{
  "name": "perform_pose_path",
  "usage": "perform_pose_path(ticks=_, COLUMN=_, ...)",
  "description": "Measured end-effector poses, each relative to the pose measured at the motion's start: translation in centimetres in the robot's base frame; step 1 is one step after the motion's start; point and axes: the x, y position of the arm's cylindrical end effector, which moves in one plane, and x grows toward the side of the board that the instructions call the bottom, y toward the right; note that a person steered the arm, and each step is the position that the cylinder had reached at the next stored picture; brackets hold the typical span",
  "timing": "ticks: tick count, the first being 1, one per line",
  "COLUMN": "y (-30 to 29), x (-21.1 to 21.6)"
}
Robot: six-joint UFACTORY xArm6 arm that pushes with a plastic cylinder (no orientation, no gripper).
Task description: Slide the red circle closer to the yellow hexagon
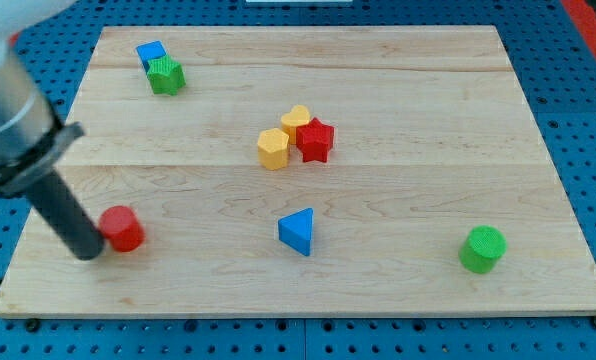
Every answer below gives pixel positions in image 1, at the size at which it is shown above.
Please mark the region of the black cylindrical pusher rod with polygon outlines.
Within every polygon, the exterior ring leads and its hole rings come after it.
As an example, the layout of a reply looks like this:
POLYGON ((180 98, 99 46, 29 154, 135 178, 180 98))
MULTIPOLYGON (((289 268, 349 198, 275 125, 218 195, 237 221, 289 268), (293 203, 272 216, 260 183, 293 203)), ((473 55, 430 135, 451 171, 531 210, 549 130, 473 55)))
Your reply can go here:
POLYGON ((79 260, 92 260, 104 238, 62 177, 52 170, 24 191, 25 197, 79 260))

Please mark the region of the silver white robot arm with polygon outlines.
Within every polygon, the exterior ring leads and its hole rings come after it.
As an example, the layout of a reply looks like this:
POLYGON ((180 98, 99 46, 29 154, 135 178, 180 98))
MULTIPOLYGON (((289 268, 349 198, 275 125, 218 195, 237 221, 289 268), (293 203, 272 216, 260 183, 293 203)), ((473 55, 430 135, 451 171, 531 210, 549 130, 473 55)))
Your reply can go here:
POLYGON ((104 239, 54 165, 84 131, 65 125, 11 48, 12 37, 72 5, 72 0, 0 1, 0 194, 27 198, 80 260, 104 239))

